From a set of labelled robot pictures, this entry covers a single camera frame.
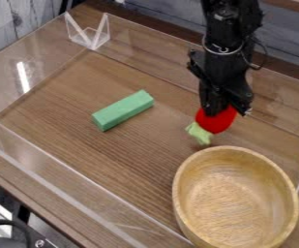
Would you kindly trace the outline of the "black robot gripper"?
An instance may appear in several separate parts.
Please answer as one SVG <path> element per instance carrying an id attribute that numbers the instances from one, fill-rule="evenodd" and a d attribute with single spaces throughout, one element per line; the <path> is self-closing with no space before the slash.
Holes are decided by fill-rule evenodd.
<path id="1" fill-rule="evenodd" d="M 214 117 L 232 106 L 242 116 L 252 111 L 254 93 L 246 81 L 240 55 L 216 55 L 191 49 L 187 68 L 199 80 L 199 101 L 207 116 Z"/>

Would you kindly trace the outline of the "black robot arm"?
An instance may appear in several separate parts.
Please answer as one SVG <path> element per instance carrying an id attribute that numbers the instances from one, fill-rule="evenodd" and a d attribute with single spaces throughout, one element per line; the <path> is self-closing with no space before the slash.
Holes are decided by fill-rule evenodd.
<path id="1" fill-rule="evenodd" d="M 214 117 L 228 107 L 240 115 L 251 111 L 254 93 L 246 79 L 255 46 L 267 50 L 256 38 L 264 13 L 258 0 L 200 0 L 206 19 L 202 49 L 188 53 L 188 70 L 199 80 L 199 101 L 204 113 Z"/>

